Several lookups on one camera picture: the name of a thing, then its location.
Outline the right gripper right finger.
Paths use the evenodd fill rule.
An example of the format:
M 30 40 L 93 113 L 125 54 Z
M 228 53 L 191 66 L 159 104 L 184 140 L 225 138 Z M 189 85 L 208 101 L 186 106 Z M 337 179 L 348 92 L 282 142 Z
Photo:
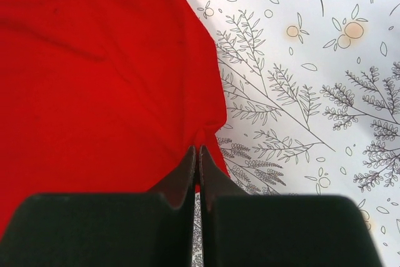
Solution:
M 198 157 L 205 266 L 381 266 L 357 206 L 338 195 L 250 195 Z

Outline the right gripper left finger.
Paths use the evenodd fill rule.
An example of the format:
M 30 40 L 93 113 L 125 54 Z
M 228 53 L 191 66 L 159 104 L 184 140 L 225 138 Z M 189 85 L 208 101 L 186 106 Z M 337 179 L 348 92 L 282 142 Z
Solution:
M 36 194 L 1 239 L 2 266 L 189 266 L 196 148 L 145 193 Z

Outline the red t shirt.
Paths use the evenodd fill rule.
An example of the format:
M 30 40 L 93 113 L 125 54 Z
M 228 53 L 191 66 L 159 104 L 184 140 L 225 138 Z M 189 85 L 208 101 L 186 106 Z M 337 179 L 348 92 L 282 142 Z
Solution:
M 1 228 L 36 193 L 139 192 L 227 119 L 186 0 L 1 0 Z

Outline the floral patterned table mat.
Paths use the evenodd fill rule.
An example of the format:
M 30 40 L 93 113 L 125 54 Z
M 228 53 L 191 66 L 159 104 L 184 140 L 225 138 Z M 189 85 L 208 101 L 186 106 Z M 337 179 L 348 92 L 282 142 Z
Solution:
M 250 194 L 341 194 L 399 265 L 399 0 L 188 0 L 226 97 L 217 140 Z

